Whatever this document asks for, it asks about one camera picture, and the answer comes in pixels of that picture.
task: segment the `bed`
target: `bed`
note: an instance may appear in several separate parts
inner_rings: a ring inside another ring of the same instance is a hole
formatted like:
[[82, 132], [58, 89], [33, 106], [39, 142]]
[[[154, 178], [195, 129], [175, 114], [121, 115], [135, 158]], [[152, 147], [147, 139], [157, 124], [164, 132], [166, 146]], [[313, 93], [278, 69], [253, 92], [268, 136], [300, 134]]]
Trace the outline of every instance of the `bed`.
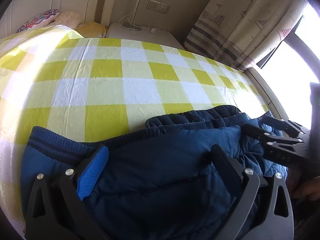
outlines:
[[93, 142], [153, 116], [230, 104], [268, 107], [241, 72], [163, 45], [83, 38], [59, 25], [0, 40], [0, 206], [23, 235], [20, 161], [33, 126]]

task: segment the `pillow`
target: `pillow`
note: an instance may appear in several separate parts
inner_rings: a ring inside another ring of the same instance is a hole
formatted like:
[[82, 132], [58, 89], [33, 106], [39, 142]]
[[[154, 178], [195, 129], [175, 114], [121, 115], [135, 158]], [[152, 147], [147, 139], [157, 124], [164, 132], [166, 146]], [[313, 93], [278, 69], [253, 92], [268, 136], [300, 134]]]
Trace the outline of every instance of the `pillow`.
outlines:
[[22, 25], [16, 33], [28, 30], [28, 29], [39, 29], [46, 27], [50, 22], [55, 20], [60, 11], [58, 9], [51, 9], [45, 11], [44, 13], [34, 16], [32, 19], [28, 20], [24, 25]]
[[82, 16], [76, 12], [63, 12], [48, 26], [65, 25], [71, 29], [76, 29], [82, 23]]
[[80, 24], [76, 31], [85, 38], [105, 38], [107, 33], [106, 28], [96, 22]]

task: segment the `striped curtain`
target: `striped curtain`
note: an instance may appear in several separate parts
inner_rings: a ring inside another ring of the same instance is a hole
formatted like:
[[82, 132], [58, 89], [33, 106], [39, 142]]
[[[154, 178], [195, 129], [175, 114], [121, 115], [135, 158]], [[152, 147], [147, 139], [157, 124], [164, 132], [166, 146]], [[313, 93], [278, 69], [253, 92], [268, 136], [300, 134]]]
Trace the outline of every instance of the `striped curtain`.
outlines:
[[210, 0], [184, 47], [245, 70], [286, 37], [307, 4], [307, 0]]

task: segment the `navy down jacket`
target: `navy down jacket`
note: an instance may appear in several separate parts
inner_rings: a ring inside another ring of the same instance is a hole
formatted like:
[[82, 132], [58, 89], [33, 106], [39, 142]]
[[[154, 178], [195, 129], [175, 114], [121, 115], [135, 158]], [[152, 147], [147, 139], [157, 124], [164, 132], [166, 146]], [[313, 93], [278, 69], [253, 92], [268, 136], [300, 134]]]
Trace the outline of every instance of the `navy down jacket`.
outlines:
[[[208, 158], [214, 144], [243, 168], [260, 175], [287, 175], [285, 167], [263, 159], [257, 140], [241, 133], [244, 123], [282, 135], [261, 118], [250, 119], [234, 106], [151, 118], [144, 130], [97, 143], [74, 142], [34, 127], [21, 165], [24, 215], [37, 174], [54, 179], [104, 144], [108, 162], [83, 201], [109, 236], [207, 240], [234, 202]], [[255, 204], [243, 232], [249, 229], [256, 209]]]

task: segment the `human hand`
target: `human hand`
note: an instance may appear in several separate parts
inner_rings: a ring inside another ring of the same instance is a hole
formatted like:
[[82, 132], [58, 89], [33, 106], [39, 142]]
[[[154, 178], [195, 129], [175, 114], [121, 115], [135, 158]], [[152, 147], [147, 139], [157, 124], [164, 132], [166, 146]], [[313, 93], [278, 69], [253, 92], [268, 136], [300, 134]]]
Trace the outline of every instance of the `human hand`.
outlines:
[[304, 198], [316, 201], [320, 198], [320, 177], [303, 182], [292, 194], [292, 198]]

